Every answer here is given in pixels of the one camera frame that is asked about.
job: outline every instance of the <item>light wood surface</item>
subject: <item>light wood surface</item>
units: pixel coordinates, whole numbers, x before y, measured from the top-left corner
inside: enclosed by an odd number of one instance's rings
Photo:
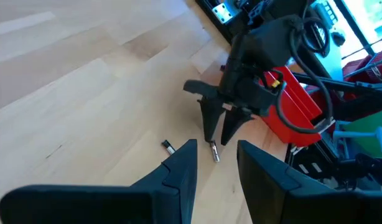
[[[216,83],[229,48],[193,1],[0,1],[0,198],[28,184],[130,185],[167,158],[162,140],[195,138],[193,223],[251,223],[236,142],[280,159],[286,145],[256,119],[214,163],[200,96],[182,91]]]

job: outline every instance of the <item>wooden floor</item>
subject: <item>wooden floor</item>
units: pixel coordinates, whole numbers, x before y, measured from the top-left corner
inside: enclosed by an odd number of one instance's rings
[[[28,184],[130,185],[167,158],[162,140],[195,138],[193,223],[251,223],[236,142],[280,159],[286,146],[256,119],[214,163],[200,96],[182,91],[216,83],[228,49],[193,1],[0,1],[0,198]]]

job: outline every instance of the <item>green object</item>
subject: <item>green object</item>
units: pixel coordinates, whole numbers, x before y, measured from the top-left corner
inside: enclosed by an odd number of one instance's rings
[[[343,125],[343,128],[346,131],[373,133],[376,131],[378,126],[382,126],[382,111],[356,120],[350,124]],[[382,158],[381,147],[376,138],[355,138],[353,140],[369,155]]]

